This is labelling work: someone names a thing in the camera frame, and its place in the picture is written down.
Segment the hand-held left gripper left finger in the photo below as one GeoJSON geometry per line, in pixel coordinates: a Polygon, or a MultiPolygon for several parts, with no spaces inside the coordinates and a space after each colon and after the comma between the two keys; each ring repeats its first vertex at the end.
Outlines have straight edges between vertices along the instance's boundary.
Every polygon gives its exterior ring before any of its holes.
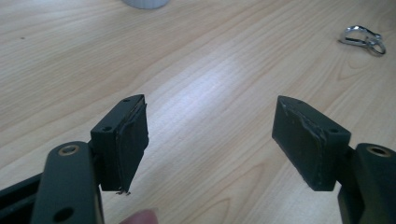
{"type": "Polygon", "coordinates": [[[125,193],[149,144],[145,96],[117,103],[87,143],[54,148],[40,178],[31,224],[104,224],[102,191],[125,193]]]}

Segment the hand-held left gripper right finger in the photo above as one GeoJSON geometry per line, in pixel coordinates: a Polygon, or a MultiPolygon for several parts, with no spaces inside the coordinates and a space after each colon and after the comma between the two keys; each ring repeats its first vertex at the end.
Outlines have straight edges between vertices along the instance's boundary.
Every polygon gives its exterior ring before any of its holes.
{"type": "Polygon", "coordinates": [[[287,96],[277,98],[272,137],[312,190],[341,184],[344,224],[396,224],[395,151],[370,143],[350,147],[350,131],[287,96]]]}

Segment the silver metal carabiner clip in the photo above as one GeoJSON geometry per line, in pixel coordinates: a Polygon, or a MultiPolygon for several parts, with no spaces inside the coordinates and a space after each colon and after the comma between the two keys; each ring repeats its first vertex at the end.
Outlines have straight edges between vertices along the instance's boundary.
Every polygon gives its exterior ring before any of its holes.
{"type": "Polygon", "coordinates": [[[350,46],[365,48],[377,56],[383,56],[387,53],[382,35],[374,33],[360,25],[347,27],[343,33],[340,34],[339,42],[350,46]]]}

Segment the white round container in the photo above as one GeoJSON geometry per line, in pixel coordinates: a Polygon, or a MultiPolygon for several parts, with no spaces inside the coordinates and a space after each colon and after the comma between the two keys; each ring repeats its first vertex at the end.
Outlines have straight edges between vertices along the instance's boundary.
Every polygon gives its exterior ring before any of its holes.
{"type": "Polygon", "coordinates": [[[170,0],[122,0],[126,5],[139,9],[156,9],[165,6],[170,0]]]}

